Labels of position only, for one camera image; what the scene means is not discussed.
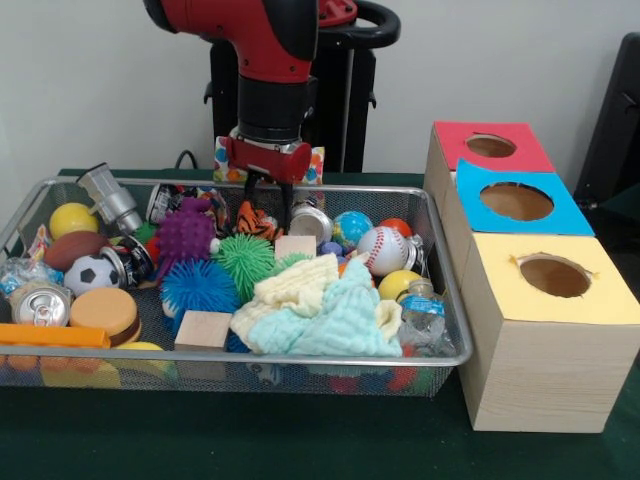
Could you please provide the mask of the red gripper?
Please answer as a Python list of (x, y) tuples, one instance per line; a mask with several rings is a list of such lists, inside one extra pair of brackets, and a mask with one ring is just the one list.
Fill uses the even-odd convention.
[(229, 164), (247, 171), (244, 200), (255, 205), (259, 173), (269, 176), (279, 186), (283, 202), (282, 228), (288, 231), (292, 219), (293, 185), (306, 175), (312, 159), (312, 147), (303, 141), (287, 144), (261, 143), (240, 135), (237, 128), (224, 138)]

